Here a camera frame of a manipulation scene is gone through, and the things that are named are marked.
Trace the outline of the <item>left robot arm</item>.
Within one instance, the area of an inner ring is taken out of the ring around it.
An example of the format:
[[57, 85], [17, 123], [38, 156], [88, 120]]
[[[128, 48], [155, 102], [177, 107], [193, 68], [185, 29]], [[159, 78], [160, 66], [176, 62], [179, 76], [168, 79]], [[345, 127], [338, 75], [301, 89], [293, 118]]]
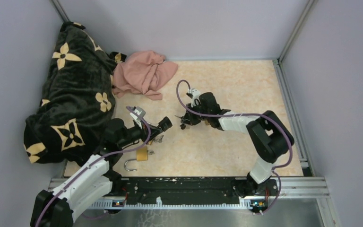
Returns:
[[168, 118], [152, 125], [139, 117], [132, 128], [122, 119], [109, 121], [104, 140], [84, 165], [68, 180], [52, 191], [38, 193], [32, 212], [32, 227], [71, 227], [97, 199], [122, 192], [121, 175], [112, 170], [124, 153], [138, 150], [133, 143], [142, 141], [144, 147], [172, 126]]

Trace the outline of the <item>black-headed keys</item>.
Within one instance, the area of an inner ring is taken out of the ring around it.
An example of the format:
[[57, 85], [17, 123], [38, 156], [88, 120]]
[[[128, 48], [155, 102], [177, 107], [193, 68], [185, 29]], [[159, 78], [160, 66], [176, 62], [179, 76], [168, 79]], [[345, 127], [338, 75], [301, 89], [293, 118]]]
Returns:
[[181, 130], [186, 129], [187, 128], [187, 125], [184, 122], [184, 117], [183, 116], [177, 116], [177, 115], [175, 117], [177, 117], [177, 118], [180, 119], [180, 129]]

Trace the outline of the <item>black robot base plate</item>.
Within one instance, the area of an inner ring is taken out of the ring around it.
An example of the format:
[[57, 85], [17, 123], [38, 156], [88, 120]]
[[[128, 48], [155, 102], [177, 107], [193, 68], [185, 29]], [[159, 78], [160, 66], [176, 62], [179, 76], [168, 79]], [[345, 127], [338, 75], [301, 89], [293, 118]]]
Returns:
[[247, 196], [275, 196], [277, 182], [252, 185], [246, 177], [128, 177], [116, 182], [108, 196], [126, 197], [128, 205], [237, 205]]

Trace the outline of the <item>black Kaijing padlock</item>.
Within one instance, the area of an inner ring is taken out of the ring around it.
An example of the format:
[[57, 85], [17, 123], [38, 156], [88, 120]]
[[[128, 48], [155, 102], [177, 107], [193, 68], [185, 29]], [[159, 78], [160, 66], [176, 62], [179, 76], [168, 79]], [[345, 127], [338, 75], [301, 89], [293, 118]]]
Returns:
[[170, 129], [173, 126], [172, 122], [170, 121], [170, 119], [166, 116], [164, 117], [159, 123], [158, 123], [158, 127], [163, 131], [167, 131], [168, 129]]

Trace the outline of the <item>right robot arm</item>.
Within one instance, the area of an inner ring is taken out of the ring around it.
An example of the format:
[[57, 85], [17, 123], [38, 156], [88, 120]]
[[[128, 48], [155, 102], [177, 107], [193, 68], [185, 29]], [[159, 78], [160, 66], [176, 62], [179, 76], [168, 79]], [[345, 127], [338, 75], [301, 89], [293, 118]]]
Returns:
[[270, 110], [254, 115], [235, 113], [222, 109], [213, 93], [201, 93], [194, 88], [188, 90], [187, 96], [191, 102], [186, 105], [186, 113], [181, 117], [182, 129], [205, 122], [220, 131], [236, 131], [250, 136], [259, 157], [248, 173], [247, 188], [253, 195], [261, 194], [275, 162], [294, 144], [288, 129]]

